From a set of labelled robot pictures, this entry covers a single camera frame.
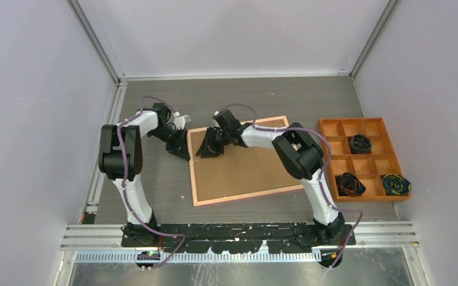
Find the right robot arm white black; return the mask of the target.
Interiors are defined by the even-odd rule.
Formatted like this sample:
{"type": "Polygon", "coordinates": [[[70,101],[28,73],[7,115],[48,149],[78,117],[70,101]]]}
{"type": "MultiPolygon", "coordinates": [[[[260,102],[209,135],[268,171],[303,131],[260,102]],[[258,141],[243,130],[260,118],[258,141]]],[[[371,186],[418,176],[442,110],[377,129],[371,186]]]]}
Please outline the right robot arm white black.
{"type": "Polygon", "coordinates": [[[228,109],[217,111],[213,121],[214,125],[206,130],[197,156],[220,156],[227,145],[274,150],[287,173],[301,182],[307,194],[318,240],[329,245],[340,237],[345,219],[330,194],[324,175],[324,152],[313,139],[313,131],[297,122],[286,128],[242,123],[228,109]]]}

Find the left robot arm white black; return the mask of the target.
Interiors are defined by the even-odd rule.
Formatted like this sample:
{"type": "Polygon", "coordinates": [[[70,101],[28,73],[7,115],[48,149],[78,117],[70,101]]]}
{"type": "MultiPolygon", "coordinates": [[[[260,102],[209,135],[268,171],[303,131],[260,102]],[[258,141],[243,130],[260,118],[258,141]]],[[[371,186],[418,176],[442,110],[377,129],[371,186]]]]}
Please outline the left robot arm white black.
{"type": "Polygon", "coordinates": [[[189,161],[185,126],[190,120],[190,116],[181,115],[167,104],[157,102],[150,108],[139,109],[118,124],[102,126],[98,167],[122,197],[127,217],[122,228],[124,239],[138,240],[151,247],[161,236],[140,178],[144,162],[142,137],[159,139],[165,143],[169,154],[189,161]]]}

